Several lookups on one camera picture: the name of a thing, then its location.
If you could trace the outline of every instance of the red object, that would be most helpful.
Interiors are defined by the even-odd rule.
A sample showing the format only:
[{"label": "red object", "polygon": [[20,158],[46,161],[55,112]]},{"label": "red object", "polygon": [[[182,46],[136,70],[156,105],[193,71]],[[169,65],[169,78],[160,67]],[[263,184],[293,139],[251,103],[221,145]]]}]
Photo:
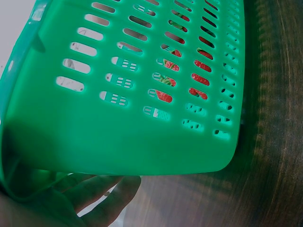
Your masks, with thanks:
[{"label": "red object", "polygon": [[211,59],[211,60],[214,59],[214,58],[212,57],[212,55],[211,55],[210,53],[206,52],[206,51],[200,50],[199,53],[202,54],[203,56],[205,56],[205,57]]},{"label": "red object", "polygon": [[205,65],[204,63],[198,61],[198,60],[195,60],[195,65],[200,67],[201,69],[205,70],[205,71],[208,71],[208,72],[211,72],[212,69],[208,66],[208,65]]},{"label": "red object", "polygon": [[192,77],[195,81],[200,82],[201,84],[204,84],[204,85],[206,85],[206,86],[209,86],[209,81],[208,81],[207,79],[205,79],[205,78],[203,78],[203,77],[201,77],[201,76],[199,76],[199,75],[197,75],[197,74],[195,74],[195,73],[193,73],[193,74],[191,75],[191,77]]},{"label": "red object", "polygon": [[156,90],[156,93],[157,93],[157,96],[158,96],[158,99],[164,101],[164,102],[167,102],[167,103],[171,103],[172,101],[172,97],[162,91],[158,91]]}]

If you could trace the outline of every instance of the human hand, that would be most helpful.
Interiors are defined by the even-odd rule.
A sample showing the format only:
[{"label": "human hand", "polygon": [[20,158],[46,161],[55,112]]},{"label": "human hand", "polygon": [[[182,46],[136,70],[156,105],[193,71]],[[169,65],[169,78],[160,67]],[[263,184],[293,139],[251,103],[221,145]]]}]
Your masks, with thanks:
[{"label": "human hand", "polygon": [[[133,199],[138,176],[72,174],[28,203],[17,203],[0,193],[0,227],[107,227]],[[117,186],[88,214],[77,213]]]}]

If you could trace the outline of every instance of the wood grain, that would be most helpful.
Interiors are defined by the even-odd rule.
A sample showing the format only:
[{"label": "wood grain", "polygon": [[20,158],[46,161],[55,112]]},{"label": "wood grain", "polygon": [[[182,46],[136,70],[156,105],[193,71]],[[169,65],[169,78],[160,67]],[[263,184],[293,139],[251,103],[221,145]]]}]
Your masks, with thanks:
[{"label": "wood grain", "polygon": [[303,226],[303,1],[245,0],[246,110],[222,171],[144,177],[125,227]]}]

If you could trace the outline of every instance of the finger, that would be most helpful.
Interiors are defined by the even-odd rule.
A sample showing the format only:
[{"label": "finger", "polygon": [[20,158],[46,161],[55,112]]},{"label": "finger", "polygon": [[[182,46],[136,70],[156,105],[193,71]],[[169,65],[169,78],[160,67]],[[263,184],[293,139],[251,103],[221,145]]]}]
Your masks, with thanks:
[{"label": "finger", "polygon": [[63,178],[57,184],[53,186],[54,189],[60,192],[65,192],[68,189],[75,187],[76,185],[80,184],[82,181],[90,179],[96,175],[90,174],[71,174]]},{"label": "finger", "polygon": [[88,227],[107,227],[134,198],[141,183],[139,176],[127,176],[114,188],[110,195],[90,213],[82,216]]},{"label": "finger", "polygon": [[122,177],[120,176],[94,176],[77,186],[64,192],[78,213],[88,205],[94,203],[110,188],[114,187]]}]

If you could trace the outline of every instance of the plastic basket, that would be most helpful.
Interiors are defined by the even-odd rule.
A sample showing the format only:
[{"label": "plastic basket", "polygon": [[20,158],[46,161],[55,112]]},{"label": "plastic basket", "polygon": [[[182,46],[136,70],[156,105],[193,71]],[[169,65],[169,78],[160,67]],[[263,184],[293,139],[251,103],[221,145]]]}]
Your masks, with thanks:
[{"label": "plastic basket", "polygon": [[38,0],[0,80],[2,152],[67,173],[220,170],[244,58],[242,0]]}]

